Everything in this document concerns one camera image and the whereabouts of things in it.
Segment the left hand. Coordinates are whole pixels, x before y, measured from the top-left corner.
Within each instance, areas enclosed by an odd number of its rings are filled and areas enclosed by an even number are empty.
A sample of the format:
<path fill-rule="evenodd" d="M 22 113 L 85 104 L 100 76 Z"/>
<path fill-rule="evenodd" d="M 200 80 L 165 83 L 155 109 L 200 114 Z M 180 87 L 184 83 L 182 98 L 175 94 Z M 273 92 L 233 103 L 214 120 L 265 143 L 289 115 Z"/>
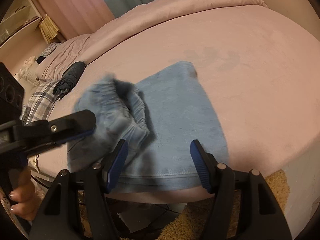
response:
<path fill-rule="evenodd" d="M 36 193 L 35 185 L 31 181 L 31 172 L 26 166 L 19 174 L 18 187 L 11 191 L 9 198 L 16 202 L 10 210 L 13 214 L 27 220 L 33 221 L 37 215 L 42 199 Z"/>

